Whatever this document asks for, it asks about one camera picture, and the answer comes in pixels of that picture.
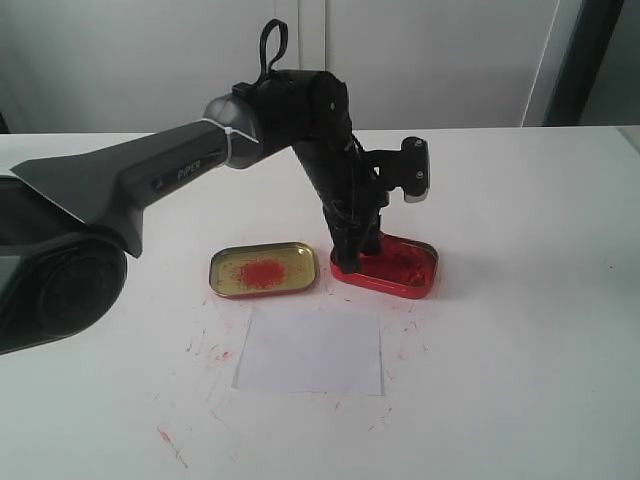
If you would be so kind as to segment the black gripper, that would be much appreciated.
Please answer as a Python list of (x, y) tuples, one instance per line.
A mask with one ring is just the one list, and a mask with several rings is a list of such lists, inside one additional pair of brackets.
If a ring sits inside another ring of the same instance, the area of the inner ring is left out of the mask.
[(347, 165), (321, 175), (319, 197), (333, 241), (332, 262), (342, 273), (354, 273), (360, 252), (382, 251), (380, 210), (389, 194), (372, 167)]

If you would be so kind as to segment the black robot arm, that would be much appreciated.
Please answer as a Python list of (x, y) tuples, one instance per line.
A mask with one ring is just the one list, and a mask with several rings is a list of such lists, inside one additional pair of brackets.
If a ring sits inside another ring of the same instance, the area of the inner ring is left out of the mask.
[(377, 239), (388, 191), (354, 136), (346, 85), (326, 71), (264, 68), (201, 119), (84, 154), (23, 161), (1, 177), (1, 350), (73, 336), (114, 305), (142, 252), (147, 207), (220, 166), (292, 148), (341, 264)]

